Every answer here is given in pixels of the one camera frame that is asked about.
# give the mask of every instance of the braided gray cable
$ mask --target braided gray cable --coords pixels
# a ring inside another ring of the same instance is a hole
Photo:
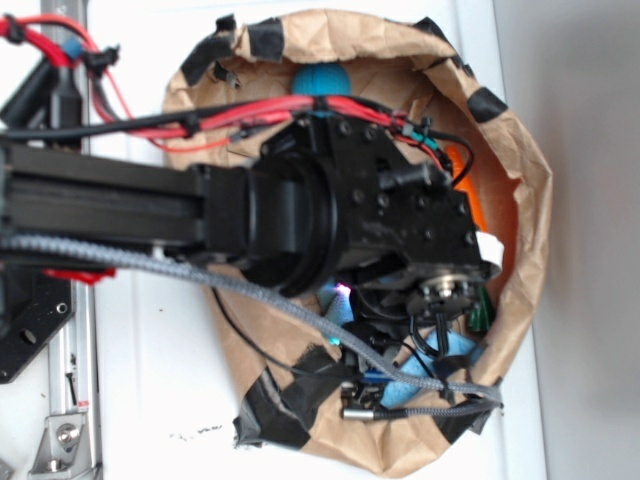
[[[271,290],[248,283],[244,280],[210,273],[186,263],[178,263],[172,259],[158,260],[143,253],[46,235],[15,235],[4,237],[0,239],[0,249],[56,255],[92,263],[111,265],[118,268],[142,270],[201,283],[214,288],[230,290],[269,304],[288,315],[298,318],[327,336],[338,338],[345,347],[361,355],[371,366],[392,380],[419,388],[427,388],[429,390],[443,390],[444,388],[440,380],[409,375],[398,370],[369,347],[369,345],[338,325],[303,307],[291,303],[283,296]],[[487,387],[473,383],[449,383],[447,387],[453,392],[480,395],[493,402],[494,406],[500,405],[501,403],[500,392],[497,387]]]

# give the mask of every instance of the white surface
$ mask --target white surface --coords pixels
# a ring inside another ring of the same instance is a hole
[[[554,170],[534,324],[549,478],[638,478],[640,5],[496,0],[507,101]]]

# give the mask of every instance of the black metal bracket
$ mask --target black metal bracket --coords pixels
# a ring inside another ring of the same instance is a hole
[[[75,306],[71,282],[51,278],[34,269],[6,267],[2,281],[14,298],[5,301],[0,319],[0,384],[11,383],[40,353]]]

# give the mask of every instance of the metal bracket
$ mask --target metal bracket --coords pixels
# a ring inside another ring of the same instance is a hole
[[[13,475],[13,469],[0,459],[0,480],[9,480]]]
[[[71,480],[93,468],[86,421],[84,413],[47,417],[30,480]]]

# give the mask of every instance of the cable tie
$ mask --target cable tie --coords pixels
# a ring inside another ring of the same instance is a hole
[[[107,68],[116,64],[120,58],[119,52],[120,45],[108,47],[102,52],[84,52],[82,54],[82,61],[88,71],[96,78],[101,78]]]
[[[196,133],[202,131],[202,126],[200,125],[200,118],[194,112],[190,112],[189,114],[187,114],[186,117],[180,120],[180,125],[182,126],[182,128],[184,128],[187,131],[184,138],[191,138]]]
[[[454,407],[456,405],[456,399],[455,399],[455,394],[449,388],[449,382],[447,382],[443,378],[441,378],[440,381],[442,382],[442,390],[440,390],[440,398],[443,398],[449,403],[450,406]]]
[[[5,20],[9,24],[9,31],[7,32],[7,40],[9,43],[13,43],[14,45],[20,45],[25,41],[27,37],[27,33],[25,28],[18,23],[16,17],[11,15],[10,13],[5,13]]]
[[[431,117],[422,117],[420,120],[420,133],[426,139],[429,136],[429,130],[431,129]]]
[[[325,95],[317,95],[313,97],[313,109],[319,112],[331,111],[329,102],[327,102],[327,97]]]

